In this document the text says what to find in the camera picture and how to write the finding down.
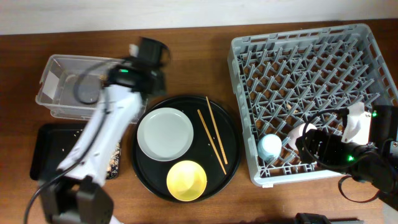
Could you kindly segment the wooden chopstick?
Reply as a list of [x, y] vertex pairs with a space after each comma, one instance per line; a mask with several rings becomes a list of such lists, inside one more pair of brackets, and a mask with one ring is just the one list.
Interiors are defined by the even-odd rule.
[[202, 115], [202, 113], [201, 113], [201, 111], [200, 111], [199, 109], [197, 109], [197, 113], [198, 113], [198, 115], [199, 115], [199, 117], [200, 117], [201, 123], [202, 123], [203, 128], [204, 128], [204, 130], [205, 130], [205, 132], [206, 132], [206, 135], [208, 136], [208, 139], [209, 139], [209, 141], [210, 141], [210, 145], [211, 145], [212, 148], [213, 148], [213, 151], [214, 151], [214, 153], [215, 153], [215, 155], [216, 155], [216, 158], [217, 158], [217, 160], [218, 160], [218, 162], [219, 162], [219, 164], [220, 164], [220, 167], [221, 167], [221, 169], [222, 169], [224, 175], [226, 175], [226, 170], [225, 170], [224, 165], [223, 165], [223, 163], [222, 163], [222, 161], [221, 161], [220, 155], [218, 154], [218, 151], [217, 151], [216, 146], [215, 146], [215, 144], [214, 144], [214, 141], [213, 141], [213, 139], [212, 139], [212, 137], [211, 137], [211, 134], [210, 134], [210, 132], [209, 132], [209, 130], [208, 130], [208, 127], [207, 127], [207, 125], [206, 125], [206, 123], [205, 123], [205, 120], [204, 120], [204, 118], [203, 118], [203, 115]]
[[224, 163], [227, 165], [228, 164], [228, 160], [227, 160], [227, 157], [226, 157], [226, 154], [225, 154], [225, 151], [224, 151], [223, 143], [222, 143], [222, 140], [221, 140], [221, 137], [220, 137], [220, 133], [219, 133], [219, 130], [218, 130], [218, 126], [217, 126], [217, 123], [216, 123], [216, 120], [215, 120], [215, 117], [214, 117], [214, 114], [213, 114], [211, 103], [210, 103], [210, 100], [208, 99], [207, 96], [205, 98], [206, 98], [206, 102], [208, 104], [208, 109], [209, 109], [209, 112], [210, 112], [210, 116], [211, 116], [211, 120], [212, 120], [212, 123], [213, 123], [213, 127], [215, 129], [216, 137], [217, 137], [220, 149], [221, 149], [223, 160], [224, 160]]

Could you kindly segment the yellow bowl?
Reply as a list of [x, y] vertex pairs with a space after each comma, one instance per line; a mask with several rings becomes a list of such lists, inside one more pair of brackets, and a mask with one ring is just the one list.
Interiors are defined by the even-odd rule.
[[207, 176], [204, 168], [198, 163], [180, 161], [170, 168], [166, 184], [172, 197], [181, 202], [191, 202], [205, 191]]

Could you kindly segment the light blue plastic cup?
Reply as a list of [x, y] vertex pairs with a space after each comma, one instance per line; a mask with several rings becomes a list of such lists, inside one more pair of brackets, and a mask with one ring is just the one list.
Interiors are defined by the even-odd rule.
[[275, 134], [267, 134], [257, 144], [258, 156], [266, 163], [278, 158], [282, 150], [282, 141]]

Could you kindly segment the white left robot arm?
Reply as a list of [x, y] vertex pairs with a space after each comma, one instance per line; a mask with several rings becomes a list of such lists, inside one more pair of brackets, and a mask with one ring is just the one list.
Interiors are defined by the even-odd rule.
[[127, 57], [109, 69], [91, 119], [35, 193], [47, 223], [118, 223], [103, 189], [107, 166], [146, 96], [165, 92], [163, 66], [160, 58]]

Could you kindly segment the pink plastic cup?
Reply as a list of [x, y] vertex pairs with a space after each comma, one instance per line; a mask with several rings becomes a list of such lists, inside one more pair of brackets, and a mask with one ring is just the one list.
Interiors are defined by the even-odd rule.
[[303, 134], [303, 129], [305, 127], [305, 123], [297, 126], [296, 128], [294, 128], [293, 130], [291, 130], [287, 137], [290, 139], [290, 141], [287, 143], [289, 145], [289, 147], [295, 151], [297, 151], [297, 147], [295, 145], [296, 140], [302, 136]]

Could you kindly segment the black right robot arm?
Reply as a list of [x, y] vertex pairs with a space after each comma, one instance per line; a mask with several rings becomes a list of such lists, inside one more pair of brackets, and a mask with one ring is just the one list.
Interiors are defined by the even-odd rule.
[[[343, 120], [343, 135], [309, 127], [325, 113]], [[377, 188], [373, 198], [397, 209], [397, 107], [376, 105], [367, 112], [364, 103], [355, 103], [319, 111], [304, 123], [295, 145], [302, 162], [343, 174], [340, 183], [370, 182]]]

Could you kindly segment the food scraps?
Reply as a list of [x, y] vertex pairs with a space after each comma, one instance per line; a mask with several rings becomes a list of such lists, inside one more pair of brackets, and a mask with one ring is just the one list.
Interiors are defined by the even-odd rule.
[[114, 150], [114, 153], [111, 156], [111, 160], [107, 168], [106, 178], [108, 180], [115, 179], [118, 177], [120, 160], [121, 160], [121, 142], [118, 142]]

